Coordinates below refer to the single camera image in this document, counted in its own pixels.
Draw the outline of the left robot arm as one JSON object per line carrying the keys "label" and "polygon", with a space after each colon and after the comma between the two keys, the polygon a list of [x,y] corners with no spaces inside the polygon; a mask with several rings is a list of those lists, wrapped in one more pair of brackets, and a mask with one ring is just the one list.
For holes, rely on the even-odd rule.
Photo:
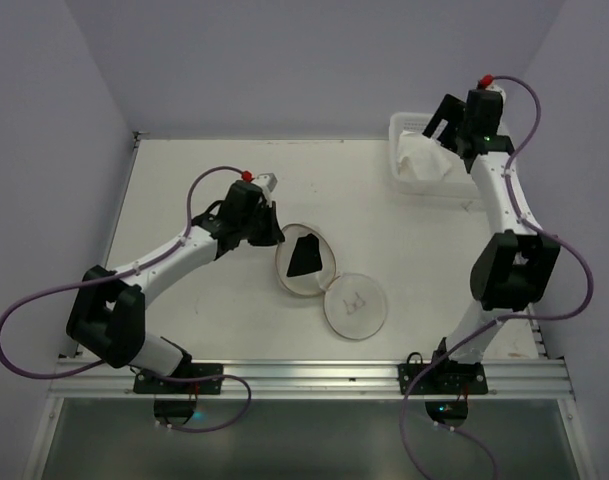
{"label": "left robot arm", "polygon": [[271,194],[274,174],[237,180],[215,213],[190,216],[186,229],[144,257],[115,271],[89,269],[76,296],[67,335],[113,368],[135,367],[177,378],[191,362],[177,344],[147,333],[146,310],[168,288],[194,270],[246,242],[272,247],[285,237]]}

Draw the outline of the white bra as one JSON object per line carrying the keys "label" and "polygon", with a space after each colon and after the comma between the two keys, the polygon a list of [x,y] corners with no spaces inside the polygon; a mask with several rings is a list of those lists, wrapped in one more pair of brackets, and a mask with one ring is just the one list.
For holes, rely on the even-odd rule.
{"label": "white bra", "polygon": [[453,168],[435,140],[406,130],[398,137],[393,165],[394,172],[408,182],[441,182]]}

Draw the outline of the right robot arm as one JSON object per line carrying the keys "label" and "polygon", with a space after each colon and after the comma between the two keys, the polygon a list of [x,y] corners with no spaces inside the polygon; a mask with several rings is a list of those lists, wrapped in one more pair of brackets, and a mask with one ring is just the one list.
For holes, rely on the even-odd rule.
{"label": "right robot arm", "polygon": [[503,106],[502,95],[489,88],[472,89],[465,100],[447,94],[423,131],[463,161],[486,209],[490,238],[471,269],[472,302],[418,375],[416,393],[486,393],[487,347],[503,322],[543,297],[560,253],[526,225],[530,210],[510,162],[515,148],[499,132]]}

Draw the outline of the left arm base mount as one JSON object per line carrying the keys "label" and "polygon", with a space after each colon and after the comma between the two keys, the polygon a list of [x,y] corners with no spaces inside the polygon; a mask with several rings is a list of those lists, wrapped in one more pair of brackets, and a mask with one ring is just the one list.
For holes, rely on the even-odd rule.
{"label": "left arm base mount", "polygon": [[164,424],[186,425],[197,413],[197,400],[202,395],[219,395],[224,367],[219,363],[184,363],[170,376],[149,371],[136,374],[133,392],[139,395],[176,395],[180,399],[153,401],[153,414]]}

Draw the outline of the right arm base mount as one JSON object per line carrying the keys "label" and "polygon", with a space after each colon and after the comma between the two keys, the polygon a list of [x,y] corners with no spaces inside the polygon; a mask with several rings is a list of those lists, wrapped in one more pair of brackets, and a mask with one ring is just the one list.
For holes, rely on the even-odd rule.
{"label": "right arm base mount", "polygon": [[461,427],[469,414],[469,400],[474,395],[487,395],[489,387],[481,363],[464,364],[444,360],[428,373],[429,363],[419,352],[412,352],[397,365],[400,393],[405,394],[413,383],[410,396],[436,396],[426,400],[425,410],[432,421],[447,427]]}

